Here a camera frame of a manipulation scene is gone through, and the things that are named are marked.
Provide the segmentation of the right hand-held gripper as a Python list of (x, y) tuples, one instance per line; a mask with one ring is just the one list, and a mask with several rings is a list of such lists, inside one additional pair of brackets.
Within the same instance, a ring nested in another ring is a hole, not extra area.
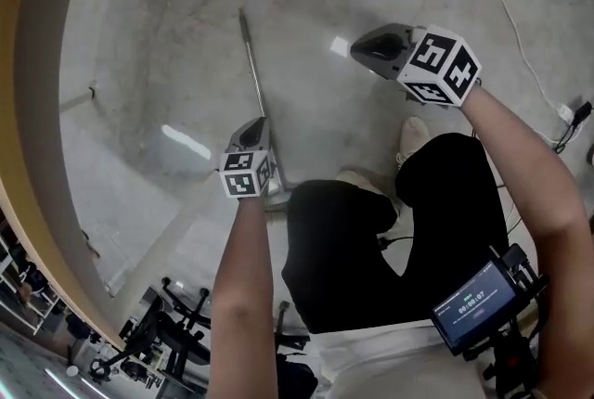
[(384, 25), (356, 40), (350, 56), (380, 77), (399, 83), (421, 104), (462, 105), (481, 72), (465, 40), (436, 25)]

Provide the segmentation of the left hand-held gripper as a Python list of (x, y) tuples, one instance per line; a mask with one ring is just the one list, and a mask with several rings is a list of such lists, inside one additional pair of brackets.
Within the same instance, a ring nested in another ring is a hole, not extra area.
[(218, 173), (230, 199), (262, 196), (274, 174), (270, 125), (266, 117), (243, 124), (220, 157)]

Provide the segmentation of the grey broom with metal handle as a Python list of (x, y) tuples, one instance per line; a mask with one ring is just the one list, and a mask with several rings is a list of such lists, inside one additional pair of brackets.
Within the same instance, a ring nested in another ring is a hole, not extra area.
[(284, 167), (278, 155), (278, 145), (275, 137), (274, 126), (270, 117), (268, 116), (265, 96), (262, 86), (260, 84), (259, 71), (257, 68), (255, 55), (253, 51), (252, 36), (250, 33), (249, 23), (246, 17), (245, 9), (239, 8), (239, 26), (241, 31), (242, 41), (245, 46), (247, 60), (249, 63), (250, 74), (255, 87), (256, 96), (258, 99), (261, 115), (267, 118), (270, 125), (270, 153), (272, 156), (272, 165), (275, 169), (275, 174), (272, 179), (273, 186), (268, 189), (268, 194), (265, 200), (265, 215), (269, 223), (279, 222), (286, 219), (289, 200), (295, 184), (288, 182), (284, 173)]

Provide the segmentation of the person's right forearm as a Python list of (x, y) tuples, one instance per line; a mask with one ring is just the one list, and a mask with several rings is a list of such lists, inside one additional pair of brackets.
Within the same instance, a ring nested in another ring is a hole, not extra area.
[(526, 123), (480, 86), (460, 110), (483, 141), (537, 246), (592, 247), (575, 179)]

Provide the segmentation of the person's left forearm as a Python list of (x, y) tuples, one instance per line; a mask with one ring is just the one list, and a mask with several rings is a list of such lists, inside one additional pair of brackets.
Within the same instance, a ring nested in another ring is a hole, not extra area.
[(208, 399), (278, 399), (273, 296), (264, 202), (241, 199), (213, 285)]

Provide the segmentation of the person's beige right shoe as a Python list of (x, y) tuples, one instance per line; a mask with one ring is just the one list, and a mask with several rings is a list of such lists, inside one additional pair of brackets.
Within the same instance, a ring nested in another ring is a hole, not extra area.
[(400, 169), (413, 154), (431, 140), (426, 123), (419, 117), (407, 118), (401, 127), (399, 149), (396, 154), (396, 165)]

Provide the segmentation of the person's black trousers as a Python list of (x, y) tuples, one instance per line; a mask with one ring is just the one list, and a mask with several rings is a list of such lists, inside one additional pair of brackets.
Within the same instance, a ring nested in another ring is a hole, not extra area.
[(478, 139), (432, 139), (404, 162), (395, 191), (413, 215), (403, 274), (379, 247), (379, 235), (397, 219), (387, 197), (338, 180), (311, 180), (293, 191), (282, 277), (309, 332), (425, 320), (492, 251), (508, 249), (497, 184)]

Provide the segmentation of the person's white shirt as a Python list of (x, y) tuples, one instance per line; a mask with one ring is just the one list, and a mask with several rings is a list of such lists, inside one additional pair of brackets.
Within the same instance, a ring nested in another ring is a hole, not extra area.
[(487, 399), (477, 366), (428, 320), (313, 334), (329, 399)]

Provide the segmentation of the black monitor screen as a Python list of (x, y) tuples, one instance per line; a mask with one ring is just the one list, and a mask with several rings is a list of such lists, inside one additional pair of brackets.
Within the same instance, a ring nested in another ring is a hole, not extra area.
[(536, 325), (522, 334), (518, 315), (531, 303), (541, 306), (549, 276), (533, 269), (516, 243), (500, 255), (491, 251), (478, 272), (431, 311), (431, 320), (454, 356), (471, 362), (487, 351), (494, 360), (483, 371), (499, 398), (519, 397), (536, 384), (531, 341), (548, 315), (536, 310)]

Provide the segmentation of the large wooden table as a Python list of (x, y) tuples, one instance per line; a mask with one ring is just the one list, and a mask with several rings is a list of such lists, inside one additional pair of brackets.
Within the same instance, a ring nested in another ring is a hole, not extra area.
[(109, 342), (162, 275), (194, 285), (231, 205), (230, 135), (261, 115), (245, 9), (283, 166), (298, 0), (0, 0), (0, 204), (74, 312)]

